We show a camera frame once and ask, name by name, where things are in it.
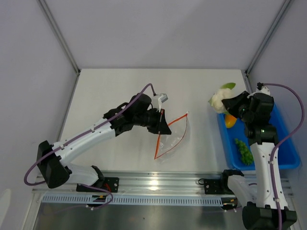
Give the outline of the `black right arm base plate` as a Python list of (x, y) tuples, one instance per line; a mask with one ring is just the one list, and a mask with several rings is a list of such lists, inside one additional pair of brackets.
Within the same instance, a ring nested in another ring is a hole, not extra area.
[(198, 184), (202, 185), (206, 195), (232, 195), (233, 192), (226, 188), (222, 179), (200, 178)]

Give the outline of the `white cauliflower green leaves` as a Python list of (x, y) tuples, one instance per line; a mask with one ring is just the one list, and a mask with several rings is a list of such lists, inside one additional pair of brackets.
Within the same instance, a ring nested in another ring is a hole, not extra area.
[(234, 91), (236, 84), (234, 82), (229, 82), (222, 85), (208, 101), (210, 106), (218, 114), (227, 114), (227, 110), (222, 102), (224, 99), (230, 99), (234, 97)]

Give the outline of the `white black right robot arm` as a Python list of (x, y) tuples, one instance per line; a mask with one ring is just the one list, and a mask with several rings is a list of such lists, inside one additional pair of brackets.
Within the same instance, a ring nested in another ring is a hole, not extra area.
[(240, 119), (253, 156), (257, 190), (254, 192), (241, 172), (233, 172), (219, 181), (224, 193), (233, 192), (242, 206), (242, 220), (247, 230), (287, 230), (297, 221), (284, 197), (278, 150), (281, 141), (270, 123), (274, 98), (265, 83), (258, 83), (253, 93), (223, 99), (226, 111)]

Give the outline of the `clear zip bag red zipper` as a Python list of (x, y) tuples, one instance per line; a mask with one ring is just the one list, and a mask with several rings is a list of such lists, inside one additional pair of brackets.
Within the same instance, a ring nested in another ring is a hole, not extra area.
[(172, 134), (159, 135), (156, 142), (154, 161), (163, 163), (174, 155), (177, 155), (179, 149), (186, 146), (190, 137), (189, 111), (184, 115), (168, 123)]

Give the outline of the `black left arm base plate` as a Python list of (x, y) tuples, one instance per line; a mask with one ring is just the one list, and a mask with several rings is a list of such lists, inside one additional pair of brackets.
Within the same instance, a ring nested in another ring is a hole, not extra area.
[(118, 187), (119, 187), (119, 178), (118, 177), (105, 177), (105, 180), (98, 180), (96, 183), (94, 183), (91, 187), (88, 188), (84, 185), (78, 184), (76, 187), (77, 192), (101, 192), (98, 189), (104, 189), (111, 193), (117, 193)]

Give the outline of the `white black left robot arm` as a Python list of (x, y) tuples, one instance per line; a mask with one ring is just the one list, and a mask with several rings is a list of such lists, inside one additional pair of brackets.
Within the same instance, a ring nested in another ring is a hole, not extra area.
[(167, 99), (165, 93), (153, 97), (137, 94), (130, 102), (109, 110), (87, 131), (54, 144), (46, 140), (41, 142), (37, 166), (48, 188), (57, 188), (65, 183), (77, 184), (78, 192), (98, 192), (106, 188), (106, 179), (98, 167), (75, 165), (72, 161), (96, 144), (130, 131), (134, 126), (145, 127), (152, 134), (170, 135), (172, 132), (162, 108)]

